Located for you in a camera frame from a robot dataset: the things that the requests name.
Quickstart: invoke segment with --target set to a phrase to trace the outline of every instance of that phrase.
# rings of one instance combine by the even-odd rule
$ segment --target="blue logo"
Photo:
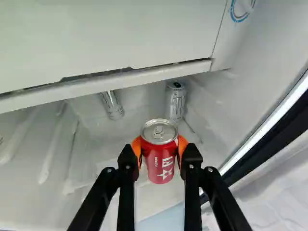
[[[250,13],[245,12],[243,15],[236,15],[235,10],[234,10],[235,2],[236,2],[236,0],[232,0],[231,7],[229,9],[230,16],[231,16],[232,21],[234,21],[236,23],[240,23],[240,22],[244,21],[246,18],[248,18]],[[252,8],[255,6],[255,3],[256,3],[256,0],[251,0],[250,5],[251,5]]]

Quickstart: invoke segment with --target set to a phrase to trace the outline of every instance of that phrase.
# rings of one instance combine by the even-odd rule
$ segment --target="pull tab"
[[[153,132],[153,137],[155,139],[161,139],[164,137],[164,128],[162,126],[157,126],[155,129],[154,129],[154,132]]]

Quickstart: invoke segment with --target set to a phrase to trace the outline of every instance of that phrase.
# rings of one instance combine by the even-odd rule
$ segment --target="red soda can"
[[[141,132],[141,149],[149,180],[165,184],[172,180],[178,149],[178,128],[166,119],[146,122]]]

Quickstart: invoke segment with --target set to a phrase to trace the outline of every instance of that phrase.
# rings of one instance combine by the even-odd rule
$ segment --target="light strip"
[[[285,99],[268,117],[268,119],[259,127],[259,129],[245,142],[245,144],[220,168],[219,172],[224,175],[237,161],[239,161],[268,131],[287,113],[293,104],[308,89],[308,71],[303,75],[300,81],[289,92]]]

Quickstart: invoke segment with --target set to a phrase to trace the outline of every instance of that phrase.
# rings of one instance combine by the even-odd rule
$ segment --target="white plastic wall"
[[[185,119],[208,152],[233,153],[306,70],[307,11],[305,0],[257,1],[234,67],[189,78]]]

